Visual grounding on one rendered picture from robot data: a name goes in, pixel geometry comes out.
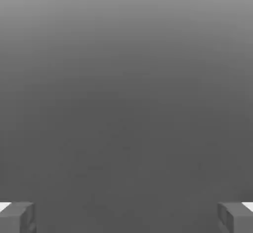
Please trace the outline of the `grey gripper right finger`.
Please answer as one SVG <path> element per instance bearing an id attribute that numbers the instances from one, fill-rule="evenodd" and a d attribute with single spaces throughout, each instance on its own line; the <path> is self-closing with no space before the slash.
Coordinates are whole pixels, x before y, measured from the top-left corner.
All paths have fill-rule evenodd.
<path id="1" fill-rule="evenodd" d="M 253 202 L 219 202 L 220 233 L 253 233 Z"/>

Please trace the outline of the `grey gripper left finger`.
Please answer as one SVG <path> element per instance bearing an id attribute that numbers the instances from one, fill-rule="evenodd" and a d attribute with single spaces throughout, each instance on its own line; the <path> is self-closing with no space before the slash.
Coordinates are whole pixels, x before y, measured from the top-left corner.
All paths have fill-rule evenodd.
<path id="1" fill-rule="evenodd" d="M 0 233 L 37 233 L 36 204 L 0 202 Z"/>

